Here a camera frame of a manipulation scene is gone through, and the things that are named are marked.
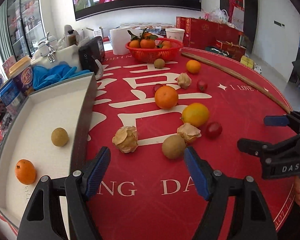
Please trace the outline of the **red cherry tomato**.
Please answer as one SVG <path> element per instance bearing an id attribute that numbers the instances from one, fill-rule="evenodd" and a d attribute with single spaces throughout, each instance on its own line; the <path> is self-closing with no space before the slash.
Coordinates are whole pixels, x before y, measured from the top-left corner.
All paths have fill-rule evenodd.
<path id="1" fill-rule="evenodd" d="M 222 125 L 218 122 L 211 122 L 207 124 L 205 135 L 207 138 L 215 139 L 221 135 L 223 131 Z"/>
<path id="2" fill-rule="evenodd" d="M 205 91 L 207 90 L 208 85 L 204 80 L 198 80 L 197 81 L 197 89 L 201 92 L 201 93 L 205 93 Z"/>

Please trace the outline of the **large yellow orange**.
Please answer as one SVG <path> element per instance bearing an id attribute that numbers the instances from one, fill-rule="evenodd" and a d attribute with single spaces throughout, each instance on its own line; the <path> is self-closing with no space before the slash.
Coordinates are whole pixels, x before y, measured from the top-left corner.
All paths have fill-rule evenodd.
<path id="1" fill-rule="evenodd" d="M 181 114 L 183 123 L 189 123 L 199 128 L 206 124 L 210 117 L 208 108 L 202 103 L 192 103 L 188 105 Z"/>

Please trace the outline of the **orange mandarin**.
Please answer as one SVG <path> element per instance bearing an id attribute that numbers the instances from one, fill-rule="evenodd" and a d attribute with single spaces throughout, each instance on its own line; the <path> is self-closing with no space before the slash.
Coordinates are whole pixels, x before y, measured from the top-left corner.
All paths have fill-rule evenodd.
<path id="1" fill-rule="evenodd" d="M 198 74 L 201 70 L 200 62 L 196 60 L 189 60 L 186 63 L 186 70 L 192 74 Z"/>
<path id="2" fill-rule="evenodd" d="M 154 100 L 160 109 L 168 110 L 177 105 L 179 96 L 174 88 L 170 86 L 162 86 L 157 89 Z"/>

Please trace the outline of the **small mandarin in tray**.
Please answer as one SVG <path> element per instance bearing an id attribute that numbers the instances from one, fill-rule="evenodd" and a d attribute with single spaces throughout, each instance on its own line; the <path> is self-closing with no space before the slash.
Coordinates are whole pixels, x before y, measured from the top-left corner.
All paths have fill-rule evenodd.
<path id="1" fill-rule="evenodd" d="M 24 185 L 31 185 L 36 181 L 36 169 L 29 160 L 21 159 L 17 162 L 15 169 L 15 176 Z"/>

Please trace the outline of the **yellow carton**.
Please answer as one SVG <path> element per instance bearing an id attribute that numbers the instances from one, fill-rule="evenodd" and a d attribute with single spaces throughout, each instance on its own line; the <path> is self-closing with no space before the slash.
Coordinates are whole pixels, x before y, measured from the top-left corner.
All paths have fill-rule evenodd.
<path id="1" fill-rule="evenodd" d="M 252 59 L 250 59 L 249 57 L 247 56 L 242 56 L 241 57 L 241 60 L 240 60 L 240 63 L 245 65 L 246 67 L 250 68 L 250 69 L 254 69 L 254 61 Z"/>

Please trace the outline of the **grey white tray box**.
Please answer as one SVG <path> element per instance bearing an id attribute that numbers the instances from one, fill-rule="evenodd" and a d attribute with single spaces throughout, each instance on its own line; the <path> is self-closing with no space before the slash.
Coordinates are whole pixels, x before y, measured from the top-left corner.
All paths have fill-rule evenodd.
<path id="1" fill-rule="evenodd" d="M 16 178 L 17 162 L 33 163 L 37 179 L 66 177 L 82 168 L 96 94 L 95 76 L 88 73 L 34 92 L 23 103 L 0 150 L 0 213 L 14 228 L 19 228 L 35 188 Z M 69 136 L 63 147 L 51 141 L 58 127 Z"/>

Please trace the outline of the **long wooden stick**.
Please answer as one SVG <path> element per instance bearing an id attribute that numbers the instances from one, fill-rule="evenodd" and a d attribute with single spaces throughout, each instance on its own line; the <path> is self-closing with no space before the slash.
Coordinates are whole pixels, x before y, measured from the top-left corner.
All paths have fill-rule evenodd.
<path id="1" fill-rule="evenodd" d="M 243 81 L 244 83 L 246 83 L 247 85 L 255 88 L 256 90 L 258 90 L 259 92 L 261 92 L 262 94 L 264 94 L 266 97 L 268 97 L 270 100 L 272 100 L 273 102 L 275 102 L 277 105 L 279 105 L 286 113 L 290 113 L 292 110 L 290 107 L 288 107 L 286 104 L 284 104 L 282 101 L 280 101 L 279 99 L 277 99 L 275 96 L 273 96 L 273 94 L 271 94 L 269 91 L 267 91 L 265 88 L 261 87 L 260 85 L 258 85 L 257 83 L 255 83 L 254 81 L 250 80 L 249 78 L 239 74 L 238 72 L 224 67 L 220 64 L 217 64 L 211 60 L 205 59 L 203 57 L 191 54 L 191 53 L 186 53 L 186 52 L 182 52 L 181 53 L 183 56 L 189 58 L 189 59 L 193 59 L 193 60 L 197 60 L 201 63 L 207 64 L 213 68 L 216 68 L 218 70 L 221 70 L 233 77 L 235 77 L 236 79 L 239 79 L 241 81 Z"/>

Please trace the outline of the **brown longan by basket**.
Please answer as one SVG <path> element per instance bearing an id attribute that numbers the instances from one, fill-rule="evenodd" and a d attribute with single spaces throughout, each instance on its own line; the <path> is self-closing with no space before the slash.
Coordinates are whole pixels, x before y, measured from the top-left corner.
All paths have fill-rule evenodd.
<path id="1" fill-rule="evenodd" d="M 157 69 L 162 69 L 165 67 L 165 61 L 163 59 L 156 59 L 153 64 Z"/>

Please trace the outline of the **blue rubber gloves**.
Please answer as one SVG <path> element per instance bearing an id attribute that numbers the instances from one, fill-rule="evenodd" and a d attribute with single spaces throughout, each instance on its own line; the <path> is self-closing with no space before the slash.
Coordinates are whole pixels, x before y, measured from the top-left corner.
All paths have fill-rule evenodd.
<path id="1" fill-rule="evenodd" d="M 77 67 L 70 67 L 68 64 L 59 64 L 47 69 L 42 66 L 33 67 L 33 88 L 40 90 L 66 79 L 91 73 L 89 70 L 78 71 Z"/>

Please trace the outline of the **red plastic fruit basket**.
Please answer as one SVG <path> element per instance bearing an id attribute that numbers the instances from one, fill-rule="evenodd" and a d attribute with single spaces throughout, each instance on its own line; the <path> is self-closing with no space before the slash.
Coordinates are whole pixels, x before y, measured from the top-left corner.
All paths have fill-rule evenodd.
<path id="1" fill-rule="evenodd" d="M 166 62 L 175 60 L 183 48 L 183 43 L 169 38 L 157 38 L 155 44 L 159 45 L 164 41 L 170 42 L 170 48 L 132 48 L 129 46 L 130 42 L 125 44 L 125 48 L 129 50 L 134 59 L 142 63 L 153 63 L 156 59 L 163 59 Z"/>

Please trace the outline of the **mandarins with leaves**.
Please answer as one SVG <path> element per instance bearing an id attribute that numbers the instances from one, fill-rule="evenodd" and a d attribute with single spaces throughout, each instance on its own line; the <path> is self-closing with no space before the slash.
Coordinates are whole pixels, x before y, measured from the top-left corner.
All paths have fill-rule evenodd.
<path id="1" fill-rule="evenodd" d="M 158 39 L 157 35 L 149 33 L 144 30 L 139 36 L 133 34 L 130 30 L 127 31 L 130 35 L 130 48 L 142 48 L 142 49 L 168 49 L 171 48 L 171 42 L 169 41 L 161 41 L 156 44 L 156 40 Z"/>

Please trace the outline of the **silver rabbit figurine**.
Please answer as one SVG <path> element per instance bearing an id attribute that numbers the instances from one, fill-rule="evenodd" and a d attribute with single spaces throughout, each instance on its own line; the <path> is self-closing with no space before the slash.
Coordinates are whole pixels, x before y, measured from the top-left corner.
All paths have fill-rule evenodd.
<path id="1" fill-rule="evenodd" d="M 46 33 L 46 46 L 48 47 L 48 54 L 47 57 L 50 61 L 50 63 L 55 62 L 55 52 L 56 52 L 56 46 L 57 46 L 57 39 L 55 36 L 50 35 L 49 32 Z"/>

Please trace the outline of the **white organizer container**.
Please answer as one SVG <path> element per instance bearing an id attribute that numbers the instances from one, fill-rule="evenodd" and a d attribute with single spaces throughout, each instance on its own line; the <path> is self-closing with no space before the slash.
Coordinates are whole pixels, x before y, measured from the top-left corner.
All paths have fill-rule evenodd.
<path id="1" fill-rule="evenodd" d="M 59 47 L 58 41 L 55 52 L 55 62 L 50 63 L 47 54 L 48 47 L 46 46 L 46 38 L 38 43 L 38 49 L 34 53 L 31 59 L 31 66 L 42 66 L 47 69 L 53 68 L 59 64 L 68 64 L 70 67 L 77 67 L 78 71 L 83 70 L 79 60 L 79 47 L 77 45 L 71 45 L 68 47 Z"/>

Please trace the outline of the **black radio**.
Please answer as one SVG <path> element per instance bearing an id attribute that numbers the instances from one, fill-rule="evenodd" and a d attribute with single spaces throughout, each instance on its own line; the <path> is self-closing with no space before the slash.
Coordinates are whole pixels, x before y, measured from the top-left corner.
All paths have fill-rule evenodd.
<path id="1" fill-rule="evenodd" d="M 102 37 L 97 36 L 90 39 L 79 48 L 78 53 L 82 69 L 89 70 L 97 74 L 99 68 L 95 60 L 98 60 L 102 63 L 105 58 Z"/>

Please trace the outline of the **white paper towel roll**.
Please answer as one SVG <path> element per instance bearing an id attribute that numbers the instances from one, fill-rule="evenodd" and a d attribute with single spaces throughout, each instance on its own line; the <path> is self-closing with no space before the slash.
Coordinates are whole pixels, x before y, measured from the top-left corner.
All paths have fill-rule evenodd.
<path id="1" fill-rule="evenodd" d="M 129 50 L 126 48 L 126 44 L 131 39 L 128 31 L 131 31 L 136 36 L 141 34 L 140 29 L 133 29 L 132 27 L 121 27 L 110 30 L 110 41 L 114 55 L 125 55 L 129 53 Z"/>

